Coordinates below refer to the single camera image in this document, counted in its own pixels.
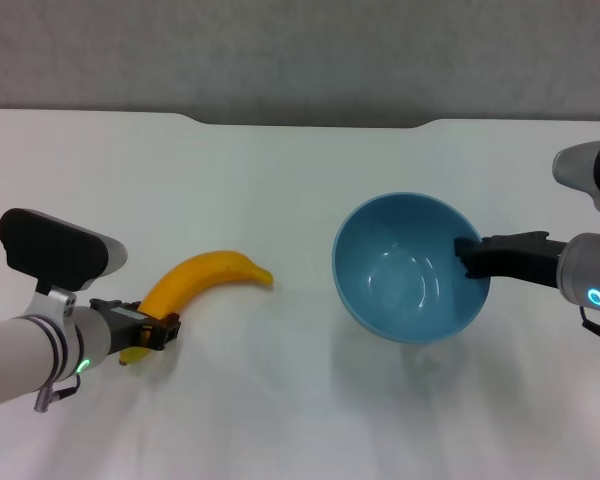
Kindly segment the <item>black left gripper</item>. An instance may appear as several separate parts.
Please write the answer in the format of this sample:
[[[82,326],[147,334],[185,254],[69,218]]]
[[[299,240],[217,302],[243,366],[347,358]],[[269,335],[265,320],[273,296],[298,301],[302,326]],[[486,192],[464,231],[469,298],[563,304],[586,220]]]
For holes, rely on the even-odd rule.
[[[171,313],[163,319],[156,319],[140,313],[138,306],[138,302],[90,300],[90,308],[104,319],[109,330],[109,354],[131,347],[164,350],[169,342],[177,338],[181,326],[178,314]]]

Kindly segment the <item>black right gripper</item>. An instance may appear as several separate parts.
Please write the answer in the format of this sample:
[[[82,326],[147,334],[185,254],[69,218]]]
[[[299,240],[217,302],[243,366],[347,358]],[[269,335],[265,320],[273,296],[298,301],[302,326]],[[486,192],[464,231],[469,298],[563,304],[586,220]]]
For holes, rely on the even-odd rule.
[[[566,243],[549,239],[549,233],[534,231],[484,237],[482,242],[458,237],[455,256],[467,278],[506,277],[557,288],[557,269]]]

